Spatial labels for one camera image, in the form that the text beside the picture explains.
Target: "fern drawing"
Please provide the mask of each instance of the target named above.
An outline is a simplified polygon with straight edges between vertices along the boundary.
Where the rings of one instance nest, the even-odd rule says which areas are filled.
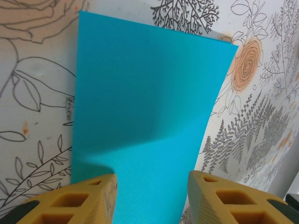
[[[260,99],[260,96],[261,93],[252,102],[250,94],[241,112],[227,127],[224,127],[225,121],[222,120],[213,144],[211,136],[207,137],[200,153],[204,154],[201,171],[208,169],[212,173],[219,166],[219,170],[228,173],[229,160],[234,159],[240,164],[244,154],[250,154],[247,170],[254,170],[271,147],[279,142],[286,130],[289,115],[283,114],[282,107],[276,109],[267,97]]]

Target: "leaf drawing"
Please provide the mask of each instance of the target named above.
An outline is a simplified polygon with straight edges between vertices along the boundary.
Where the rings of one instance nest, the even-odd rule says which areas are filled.
[[[249,3],[246,0],[237,0],[231,6],[231,10],[236,15],[244,15],[249,10]]]
[[[258,35],[258,34],[261,32],[262,29],[263,29],[262,26],[257,27],[257,28],[254,30],[254,35],[255,35],[255,36]]]
[[[219,110],[219,112],[218,112],[218,117],[221,117],[221,115],[223,114],[223,112],[225,111],[225,109],[226,109],[226,107],[223,106],[223,107]]]
[[[54,183],[60,180],[62,180],[62,178],[54,178],[54,179],[44,180],[43,183]]]
[[[66,172],[68,175],[71,175],[71,169],[66,169],[65,172]]]
[[[58,159],[59,161],[68,161],[68,159],[61,156],[57,156],[56,159]]]
[[[64,123],[63,126],[73,126],[73,122]]]
[[[50,171],[39,171],[39,172],[31,174],[30,177],[42,176],[42,175],[48,174],[49,172]]]
[[[41,164],[43,164],[43,145],[41,141],[38,141],[37,152],[38,152],[39,161],[41,162]]]
[[[51,165],[50,165],[50,172],[51,172],[51,175],[54,174],[54,165],[53,165],[53,163],[51,163]]]
[[[15,170],[16,170],[17,175],[19,176],[19,178],[23,179],[23,174],[22,174],[23,164],[22,164],[22,161],[20,160],[19,157],[15,158],[14,168],[15,168]]]
[[[29,179],[27,179],[27,185],[28,185],[28,187],[32,187],[32,183],[31,183],[31,180],[29,180]]]
[[[258,11],[258,6],[257,6],[257,2],[256,1],[257,0],[255,0],[253,2],[253,5],[252,5],[252,13],[253,13],[253,15],[255,15],[257,13],[257,11]]]
[[[58,145],[59,151],[62,152],[62,134],[58,138],[57,145]]]
[[[22,196],[25,196],[27,198],[32,198],[32,197],[35,197],[37,195],[36,194],[22,194]]]
[[[43,190],[53,190],[52,188],[50,188],[49,186],[45,185],[45,184],[38,184],[38,187],[40,187]]]
[[[13,184],[13,185],[19,185],[19,184],[20,184],[20,182],[19,182],[18,180],[16,180],[16,179],[6,178],[5,180],[6,180],[8,183],[11,183],[11,184]]]
[[[9,195],[7,188],[4,186],[4,184],[0,181],[0,189],[5,195]]]
[[[36,87],[42,105],[66,107],[66,99],[74,97],[75,75],[49,59],[42,57],[21,59],[14,70],[14,76],[28,80]]]
[[[4,131],[0,132],[0,138],[7,140],[7,141],[14,141],[14,142],[22,142],[25,141],[26,138],[19,132],[14,131]]]
[[[262,22],[264,22],[266,18],[267,18],[266,14],[259,13],[254,20],[254,25],[256,25],[256,26],[261,25]]]
[[[54,159],[53,159],[53,161],[54,161],[57,165],[63,165],[63,164],[64,164],[63,162],[61,162],[61,161],[59,161],[59,160],[54,160]]]
[[[26,162],[27,166],[31,167],[31,168],[37,168],[37,165],[31,162]]]
[[[17,189],[17,190],[15,190],[16,192],[23,192],[23,191],[25,191],[26,190],[26,188],[19,188],[19,189]]]
[[[238,40],[241,36],[243,36],[244,35],[244,33],[243,32],[241,32],[241,31],[237,31],[234,35],[233,35],[233,37],[232,37],[232,41],[234,41],[234,40]]]
[[[32,111],[41,111],[41,96],[29,80],[21,78],[13,87],[13,96],[19,105]]]
[[[256,35],[258,40],[262,40],[262,39],[266,38],[267,36],[268,36],[268,34],[267,34],[266,30],[264,30],[264,29],[261,29]]]

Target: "tree drawing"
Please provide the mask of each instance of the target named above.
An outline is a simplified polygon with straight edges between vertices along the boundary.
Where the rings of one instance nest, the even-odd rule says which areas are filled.
[[[256,166],[266,157],[271,147],[279,142],[286,130],[289,115],[283,114],[282,107],[278,110],[273,106],[267,97],[260,99],[260,96],[261,93],[252,102],[250,94],[241,112],[227,127],[224,127],[225,121],[222,120],[212,144],[211,136],[207,137],[200,153],[204,154],[201,171],[208,168],[208,173],[212,173],[219,166],[219,170],[228,173],[229,159],[237,160],[240,164],[244,154],[250,154],[247,170],[257,169]],[[263,141],[254,145],[261,135]]]
[[[273,84],[274,96],[285,93],[285,99],[297,96],[299,84],[294,82],[298,72],[298,59],[294,56],[297,45],[295,36],[298,28],[299,7],[297,0],[284,0],[280,12],[276,12],[270,21],[271,38],[277,41],[268,62],[263,65],[260,85]]]
[[[153,21],[158,27],[195,35],[208,34],[219,19],[219,7],[214,0],[158,0],[160,5],[151,7]]]

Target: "flower drawing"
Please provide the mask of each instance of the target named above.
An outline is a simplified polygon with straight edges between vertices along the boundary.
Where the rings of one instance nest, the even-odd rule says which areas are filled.
[[[235,90],[244,90],[255,75],[261,55],[260,45],[259,40],[251,40],[244,46],[240,55],[236,55],[235,67],[232,70]]]
[[[87,10],[87,0],[0,1],[0,38],[42,43],[56,36]]]

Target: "turquoise sheet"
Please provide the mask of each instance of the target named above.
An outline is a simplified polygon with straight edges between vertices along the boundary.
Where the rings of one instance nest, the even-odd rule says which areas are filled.
[[[80,12],[71,182],[116,173],[114,224],[179,223],[188,172],[236,50]]]

